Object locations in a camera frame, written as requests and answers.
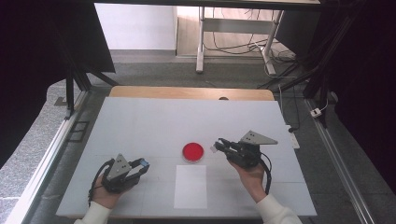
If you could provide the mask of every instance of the red disc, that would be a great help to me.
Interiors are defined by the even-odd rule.
[[[204,156],[204,149],[197,143],[188,143],[183,147],[183,156],[187,161],[198,161]]]

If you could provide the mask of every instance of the human arm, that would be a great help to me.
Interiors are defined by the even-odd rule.
[[[78,219],[75,224],[106,224],[108,216],[123,193],[110,193],[102,186],[102,176],[95,182],[91,206],[83,219]]]
[[[272,194],[267,195],[262,187],[264,169],[260,164],[243,169],[230,161],[238,172],[242,184],[250,194],[265,224],[301,224],[301,220],[288,207],[282,206]]]

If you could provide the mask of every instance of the tabletop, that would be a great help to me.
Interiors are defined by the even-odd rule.
[[[148,97],[142,98],[143,92]],[[197,92],[204,100],[197,99]],[[233,99],[237,92],[239,100],[216,100],[219,96]],[[243,92],[247,100],[240,100]],[[251,100],[253,92],[264,100]],[[155,87],[117,87],[106,98],[57,215],[82,217],[87,209],[82,189],[91,184],[87,176],[94,176],[105,161],[122,153],[128,161],[145,158],[150,168],[122,196],[113,217],[260,218],[237,172],[221,152],[210,151],[219,137],[238,141],[249,130],[278,141],[261,146],[273,164],[270,193],[297,215],[315,216],[271,92]],[[190,142],[205,149],[196,163],[181,156],[183,146]]]

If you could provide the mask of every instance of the white paper sheet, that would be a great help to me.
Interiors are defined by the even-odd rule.
[[[206,166],[178,165],[175,208],[207,208]]]

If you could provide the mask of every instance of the white wall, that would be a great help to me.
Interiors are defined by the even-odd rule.
[[[109,49],[176,49],[177,8],[95,4]]]

